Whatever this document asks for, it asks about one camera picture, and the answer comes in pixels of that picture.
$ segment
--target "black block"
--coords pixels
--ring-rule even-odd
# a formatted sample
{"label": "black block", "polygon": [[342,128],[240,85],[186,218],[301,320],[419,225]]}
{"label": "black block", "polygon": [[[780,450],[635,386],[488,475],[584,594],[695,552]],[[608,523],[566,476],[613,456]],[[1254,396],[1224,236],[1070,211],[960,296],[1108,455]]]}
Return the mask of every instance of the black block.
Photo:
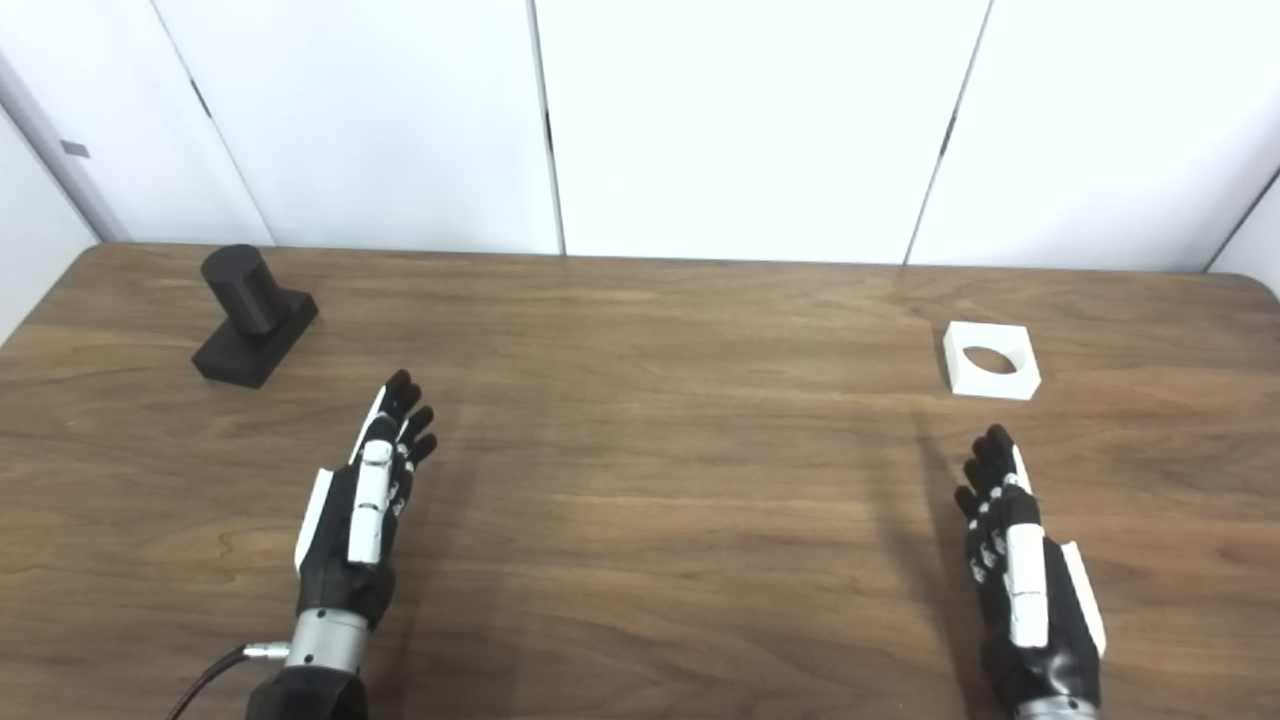
{"label": "black block", "polygon": [[280,293],[289,306],[288,318],[264,334],[244,334],[233,320],[225,320],[191,357],[201,375],[243,387],[262,387],[319,314],[310,293],[296,290],[280,290]]}

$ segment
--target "circular hole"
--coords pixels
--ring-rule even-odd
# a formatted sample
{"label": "circular hole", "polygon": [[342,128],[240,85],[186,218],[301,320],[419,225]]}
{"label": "circular hole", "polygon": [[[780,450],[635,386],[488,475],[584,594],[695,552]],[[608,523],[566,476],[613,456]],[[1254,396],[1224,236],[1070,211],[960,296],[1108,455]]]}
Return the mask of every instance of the circular hole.
{"label": "circular hole", "polygon": [[983,370],[987,370],[988,373],[1007,375],[1018,370],[1018,368],[1014,368],[1014,363],[1009,360],[1009,357],[986,347],[965,347],[964,356],[968,357],[970,363]]}

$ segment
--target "metal wrist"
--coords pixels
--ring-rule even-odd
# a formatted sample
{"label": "metal wrist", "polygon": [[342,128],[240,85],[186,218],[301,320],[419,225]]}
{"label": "metal wrist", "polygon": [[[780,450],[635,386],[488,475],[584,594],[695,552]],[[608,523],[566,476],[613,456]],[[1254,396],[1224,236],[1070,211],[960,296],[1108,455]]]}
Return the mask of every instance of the metal wrist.
{"label": "metal wrist", "polygon": [[306,610],[298,615],[285,667],[311,665],[352,675],[360,671],[369,642],[369,620],[333,607]]}
{"label": "metal wrist", "polygon": [[1092,702],[1070,696],[1042,697],[1014,710],[1014,720],[1097,720]]}

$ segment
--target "white square block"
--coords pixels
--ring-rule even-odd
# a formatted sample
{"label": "white square block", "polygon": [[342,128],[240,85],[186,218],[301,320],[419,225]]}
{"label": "white square block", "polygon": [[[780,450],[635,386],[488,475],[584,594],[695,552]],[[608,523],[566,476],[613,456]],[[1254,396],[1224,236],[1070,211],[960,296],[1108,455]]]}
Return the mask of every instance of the white square block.
{"label": "white square block", "polygon": [[[942,338],[951,375],[951,392],[1004,400],[1030,400],[1039,387],[1039,365],[1032,337],[1021,325],[954,322]],[[966,347],[993,350],[1014,364],[1012,373],[992,373],[973,364]]]}

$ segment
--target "robotic hand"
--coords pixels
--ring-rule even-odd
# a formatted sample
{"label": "robotic hand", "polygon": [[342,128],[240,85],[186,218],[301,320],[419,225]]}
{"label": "robotic hand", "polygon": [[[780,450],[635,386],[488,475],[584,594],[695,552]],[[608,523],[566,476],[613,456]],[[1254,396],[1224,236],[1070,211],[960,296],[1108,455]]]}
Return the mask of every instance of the robotic hand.
{"label": "robotic hand", "polygon": [[973,443],[965,553],[987,626],[982,666],[1018,720],[1096,719],[1102,618],[1075,543],[1044,536],[1021,454],[1001,425]]}
{"label": "robotic hand", "polygon": [[[248,720],[367,717],[360,664],[396,589],[389,556],[413,470],[436,445],[435,436],[421,434],[431,409],[410,415],[421,396],[407,372],[396,373],[374,400],[347,465],[316,475],[294,552],[301,591],[293,641],[284,669],[250,697]],[[284,655],[284,643],[275,644],[275,655]],[[247,647],[271,656],[269,646]]]}

